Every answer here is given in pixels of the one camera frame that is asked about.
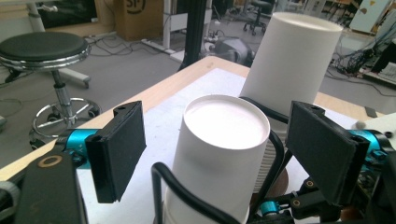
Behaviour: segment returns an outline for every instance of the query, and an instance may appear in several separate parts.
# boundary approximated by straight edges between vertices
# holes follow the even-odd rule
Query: ups logo
[[[126,12],[129,14],[139,14],[143,12],[146,6],[146,0],[126,0],[126,2]]]

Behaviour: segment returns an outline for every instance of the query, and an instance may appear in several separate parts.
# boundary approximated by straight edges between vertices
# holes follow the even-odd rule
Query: chair wheel
[[[61,118],[61,114],[50,113],[49,116],[47,117],[47,121],[55,121],[60,118]]]
[[[45,142],[43,142],[43,141],[41,141],[39,139],[36,139],[35,141],[30,141],[29,143],[30,143],[30,146],[32,147],[32,150],[36,150],[36,149],[46,145]]]
[[[99,108],[93,107],[90,110],[88,110],[88,115],[90,116],[90,118],[95,118],[99,114],[100,114]]]

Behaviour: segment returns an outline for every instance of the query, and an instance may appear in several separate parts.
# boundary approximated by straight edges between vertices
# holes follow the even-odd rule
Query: black stool
[[[263,22],[260,22],[260,16],[262,15],[262,13],[265,13],[265,14],[272,13],[272,9],[274,7],[273,0],[269,0],[269,1],[253,0],[253,1],[251,1],[250,4],[253,5],[254,7],[258,7],[259,9],[257,10],[256,20],[248,21],[247,23],[245,23],[244,31],[246,31],[248,29],[247,26],[249,25],[249,29],[252,30],[252,32],[251,32],[252,35],[256,35],[256,32],[254,31],[254,29],[257,26],[261,27],[262,32],[265,33],[265,29],[267,28],[267,25]]]
[[[13,36],[0,43],[0,63],[10,70],[10,74],[27,71],[51,71],[55,85],[53,86],[58,102],[46,105],[35,115],[30,132],[33,148],[44,144],[36,141],[34,133],[43,137],[56,138],[65,129],[71,128],[76,121],[86,121],[101,113],[101,108],[96,103],[82,99],[70,98],[65,84],[61,80],[58,69],[85,60],[90,53],[88,42],[77,36],[67,33],[38,32],[27,35]],[[86,118],[82,112],[87,111]],[[55,124],[63,124],[56,131]],[[44,133],[52,127],[51,132]]]

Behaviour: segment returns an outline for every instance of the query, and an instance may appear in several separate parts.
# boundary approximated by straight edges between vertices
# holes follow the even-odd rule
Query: round stool seat
[[[265,10],[272,10],[273,8],[273,5],[271,3],[263,2],[260,0],[253,0],[250,4],[254,7],[260,7],[262,12],[264,12]]]
[[[88,42],[77,35],[38,32],[0,43],[0,62],[18,71],[54,70],[84,60],[89,52]]]

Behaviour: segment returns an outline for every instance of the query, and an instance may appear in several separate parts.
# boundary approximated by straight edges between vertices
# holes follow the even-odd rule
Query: cardboard box
[[[163,0],[114,0],[117,34],[127,41],[163,35]]]

